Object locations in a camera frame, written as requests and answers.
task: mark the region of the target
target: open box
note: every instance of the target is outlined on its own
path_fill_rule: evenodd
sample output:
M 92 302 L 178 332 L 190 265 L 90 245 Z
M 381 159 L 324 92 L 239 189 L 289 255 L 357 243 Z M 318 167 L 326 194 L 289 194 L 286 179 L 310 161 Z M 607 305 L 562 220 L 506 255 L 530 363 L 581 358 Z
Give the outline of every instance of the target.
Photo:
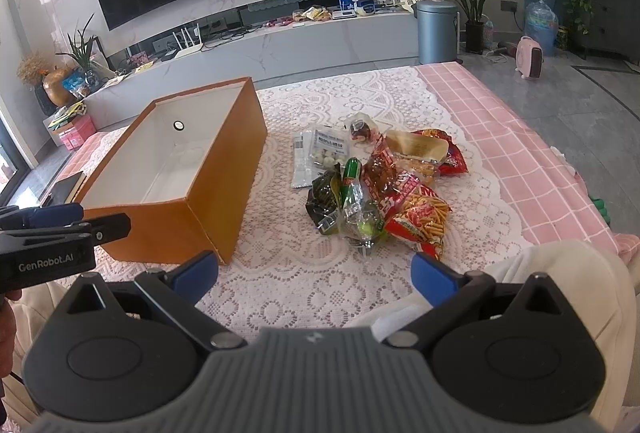
M 124 212 L 115 259 L 183 263 L 205 249 L 228 263 L 267 129 L 250 78 L 153 101 L 79 190 L 86 218 Z

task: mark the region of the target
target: white lace tablecloth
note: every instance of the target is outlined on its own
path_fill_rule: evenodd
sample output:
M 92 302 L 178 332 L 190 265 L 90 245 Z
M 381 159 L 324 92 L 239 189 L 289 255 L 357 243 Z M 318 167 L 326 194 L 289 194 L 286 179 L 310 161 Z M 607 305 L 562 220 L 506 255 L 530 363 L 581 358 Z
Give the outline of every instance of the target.
M 497 178 L 478 149 L 452 124 L 414 68 L 370 71 L 258 92 L 269 135 L 232 263 L 198 308 L 251 340 L 263 326 L 341 327 L 412 291 L 413 252 L 391 238 L 363 259 L 339 236 L 316 232 L 305 211 L 307 190 L 290 188 L 292 133 L 312 123 L 338 125 L 366 112 L 398 130 L 441 128 L 452 135 L 469 173 L 441 178 L 436 191 L 452 207 L 443 261 L 464 272 L 482 269 L 530 246 L 520 217 L 500 198 Z M 123 130 L 107 136 L 85 172 L 95 169 Z M 108 281 L 131 279 L 147 265 L 122 263 L 97 248 Z

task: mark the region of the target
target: trash can lid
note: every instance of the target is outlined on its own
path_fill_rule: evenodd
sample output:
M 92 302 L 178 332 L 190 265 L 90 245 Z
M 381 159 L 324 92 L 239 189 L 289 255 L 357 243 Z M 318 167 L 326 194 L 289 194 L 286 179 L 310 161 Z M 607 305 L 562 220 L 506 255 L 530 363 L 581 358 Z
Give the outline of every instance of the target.
M 415 5 L 422 12 L 437 12 L 439 14 L 458 12 L 458 6 L 447 0 L 421 0 L 416 2 Z

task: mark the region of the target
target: book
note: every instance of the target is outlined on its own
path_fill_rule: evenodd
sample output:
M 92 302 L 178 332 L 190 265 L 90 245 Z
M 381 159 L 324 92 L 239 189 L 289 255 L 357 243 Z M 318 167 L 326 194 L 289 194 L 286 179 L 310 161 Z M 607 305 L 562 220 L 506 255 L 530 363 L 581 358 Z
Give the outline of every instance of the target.
M 72 202 L 85 179 L 84 171 L 79 171 L 71 177 L 59 180 L 53 184 L 47 198 L 42 203 L 42 207 L 60 206 Z

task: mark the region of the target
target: beige pants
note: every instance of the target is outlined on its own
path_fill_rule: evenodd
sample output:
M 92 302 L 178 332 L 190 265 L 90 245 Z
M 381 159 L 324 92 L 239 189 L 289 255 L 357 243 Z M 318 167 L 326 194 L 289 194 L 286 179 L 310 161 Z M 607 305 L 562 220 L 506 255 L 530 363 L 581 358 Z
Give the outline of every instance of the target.
M 505 283 L 524 282 L 529 274 L 537 271 L 551 275 L 604 356 L 607 379 L 592 416 L 612 430 L 625 396 L 636 334 L 636 300 L 628 270 L 617 256 L 599 253 L 581 241 L 532 247 L 516 258 L 487 269 L 497 281 Z M 22 299 L 12 303 L 18 329 L 15 373 L 22 373 L 26 350 L 63 294 L 60 285 L 47 283 L 26 289 Z M 372 325 L 374 333 L 384 337 L 389 330 L 402 328 L 430 309 L 426 300 L 414 293 L 357 318 L 349 326 Z M 24 428 L 36 418 L 33 402 L 12 377 L 2 381 L 8 416 Z
M 582 241 L 532 247 L 486 269 L 499 282 L 522 283 L 533 272 L 548 272 L 596 341 L 607 378 L 591 416 L 612 431 L 625 398 L 636 337 L 636 296 L 628 269 L 610 253 Z M 371 326 L 381 339 L 431 309 L 418 293 L 358 317 L 348 326 Z

